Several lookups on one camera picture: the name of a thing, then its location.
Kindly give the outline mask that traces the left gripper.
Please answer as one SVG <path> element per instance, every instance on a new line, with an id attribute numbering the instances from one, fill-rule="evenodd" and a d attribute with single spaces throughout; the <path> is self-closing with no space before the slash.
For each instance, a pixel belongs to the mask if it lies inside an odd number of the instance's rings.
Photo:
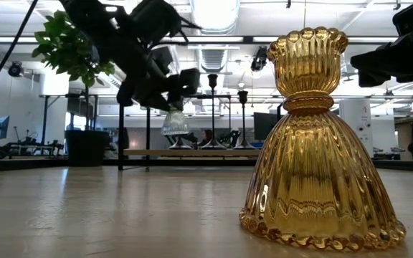
<path id="1" fill-rule="evenodd" d="M 199 87 L 200 71 L 191 68 L 170 75 L 170 51 L 154 48 L 164 37 L 182 33 L 183 20 L 164 0 L 143 0 L 129 14 L 118 8 L 116 64 L 126 74 L 117 94 L 119 104 L 131 106 L 135 100 L 157 110 L 169 110 L 170 105 L 184 109 L 184 97 Z"/>

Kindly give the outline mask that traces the green tinted glass candle holder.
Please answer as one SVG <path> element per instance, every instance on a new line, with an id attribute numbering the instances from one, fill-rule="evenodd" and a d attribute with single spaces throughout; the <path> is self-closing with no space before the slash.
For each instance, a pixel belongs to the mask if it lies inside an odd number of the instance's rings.
<path id="1" fill-rule="evenodd" d="M 189 134 L 188 121 L 180 110 L 170 110 L 161 128 L 162 135 L 186 135 Z"/>

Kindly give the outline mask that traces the tall black candlestick holder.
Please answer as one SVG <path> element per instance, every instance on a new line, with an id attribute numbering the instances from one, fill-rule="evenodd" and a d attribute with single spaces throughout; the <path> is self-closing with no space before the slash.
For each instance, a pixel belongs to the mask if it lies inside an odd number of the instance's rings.
<path id="1" fill-rule="evenodd" d="M 209 80 L 209 86 L 211 88 L 211 96 L 212 96 L 212 138 L 211 140 L 204 145 L 201 149 L 202 150 L 226 150 L 226 147 L 219 143 L 215 138 L 215 119 L 214 119 L 214 99 L 215 93 L 214 89 L 217 86 L 217 78 L 218 75 L 210 74 L 207 76 Z"/>

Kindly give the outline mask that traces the amber glass candle holder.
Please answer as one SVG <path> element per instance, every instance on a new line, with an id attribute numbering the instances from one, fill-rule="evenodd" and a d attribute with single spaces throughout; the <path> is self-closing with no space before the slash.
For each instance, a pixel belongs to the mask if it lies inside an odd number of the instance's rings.
<path id="1" fill-rule="evenodd" d="M 388 249 L 407 231 L 355 132 L 331 111 L 347 36 L 306 27 L 274 41 L 285 115 L 267 136 L 239 213 L 274 242 L 336 251 Z"/>

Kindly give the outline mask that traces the white column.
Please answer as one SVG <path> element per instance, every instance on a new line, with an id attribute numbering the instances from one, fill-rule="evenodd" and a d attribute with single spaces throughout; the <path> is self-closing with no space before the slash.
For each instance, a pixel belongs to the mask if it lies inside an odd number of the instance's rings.
<path id="1" fill-rule="evenodd" d="M 373 135 L 369 99 L 345 99 L 339 101 L 341 118 L 355 132 L 367 153 L 373 157 Z"/>

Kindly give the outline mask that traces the black plant pot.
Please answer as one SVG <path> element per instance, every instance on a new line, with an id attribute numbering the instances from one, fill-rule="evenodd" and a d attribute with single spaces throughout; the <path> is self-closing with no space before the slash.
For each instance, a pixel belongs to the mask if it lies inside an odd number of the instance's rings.
<path id="1" fill-rule="evenodd" d="M 69 166 L 101 166 L 105 149 L 109 146 L 109 134 L 105 131 L 66 130 L 65 140 Z"/>

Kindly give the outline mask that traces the black computer monitor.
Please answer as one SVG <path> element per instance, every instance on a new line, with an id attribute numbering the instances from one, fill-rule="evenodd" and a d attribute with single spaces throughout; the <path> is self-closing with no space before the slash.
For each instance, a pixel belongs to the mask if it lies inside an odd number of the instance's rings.
<path id="1" fill-rule="evenodd" d="M 253 118 L 255 140 L 265 140 L 279 121 L 277 114 L 272 113 L 253 113 Z"/>

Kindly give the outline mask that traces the black ceiling spotlight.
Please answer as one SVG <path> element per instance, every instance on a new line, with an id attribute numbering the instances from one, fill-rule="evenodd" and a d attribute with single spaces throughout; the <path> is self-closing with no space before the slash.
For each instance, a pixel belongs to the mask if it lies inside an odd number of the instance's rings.
<path id="1" fill-rule="evenodd" d="M 24 68 L 22 67 L 22 62 L 13 61 L 8 68 L 8 74 L 11 77 L 22 77 L 24 75 Z"/>
<path id="2" fill-rule="evenodd" d="M 252 58 L 250 69 L 253 72 L 259 72 L 259 71 L 262 71 L 262 69 L 265 67 L 266 64 L 267 64 L 267 47 L 259 46 L 257 52 Z"/>

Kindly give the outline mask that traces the green leafy plant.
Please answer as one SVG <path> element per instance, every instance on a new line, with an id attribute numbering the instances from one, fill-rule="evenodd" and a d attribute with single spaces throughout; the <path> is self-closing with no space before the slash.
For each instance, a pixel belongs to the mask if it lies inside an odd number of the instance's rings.
<path id="1" fill-rule="evenodd" d="M 34 33 L 39 46 L 33 57 L 42 56 L 42 63 L 57 74 L 66 73 L 70 81 L 81 80 L 85 86 L 84 98 L 89 100 L 89 88 L 103 81 L 98 75 L 112 75 L 114 65 L 98 55 L 92 42 L 70 21 L 65 11 L 46 16 L 44 29 Z"/>

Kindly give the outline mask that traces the blue screen monitor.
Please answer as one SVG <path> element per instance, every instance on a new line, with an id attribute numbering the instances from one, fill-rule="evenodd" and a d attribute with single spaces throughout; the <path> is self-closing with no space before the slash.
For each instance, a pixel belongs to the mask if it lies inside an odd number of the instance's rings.
<path id="1" fill-rule="evenodd" d="M 0 118 L 0 139 L 5 139 L 7 137 L 9 120 L 10 120 L 9 116 Z"/>

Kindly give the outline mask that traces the wooden shelf black frame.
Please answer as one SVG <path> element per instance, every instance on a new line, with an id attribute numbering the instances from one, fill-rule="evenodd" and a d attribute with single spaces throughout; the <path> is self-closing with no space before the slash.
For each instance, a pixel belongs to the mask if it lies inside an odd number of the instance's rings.
<path id="1" fill-rule="evenodd" d="M 130 150 L 124 149 L 124 106 L 119 105 L 119 123 L 118 123 L 118 170 L 123 171 L 124 166 L 128 166 L 130 161 L 125 160 L 125 156 L 167 156 L 167 157 L 253 157 L 259 155 L 259 150 L 226 150 L 226 149 L 147 149 L 147 150 Z"/>

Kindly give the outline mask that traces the black metal rig frame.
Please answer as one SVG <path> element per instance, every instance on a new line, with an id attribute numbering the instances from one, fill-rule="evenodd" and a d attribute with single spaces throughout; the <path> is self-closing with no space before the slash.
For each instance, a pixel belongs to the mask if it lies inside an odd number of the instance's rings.
<path id="1" fill-rule="evenodd" d="M 253 167 L 254 160 L 104 160 L 103 166 L 175 166 L 175 167 Z M 413 161 L 373 160 L 376 168 L 398 171 L 413 171 Z M 34 168 L 65 167 L 67 159 L 4 159 L 0 160 L 0 171 L 15 171 Z"/>

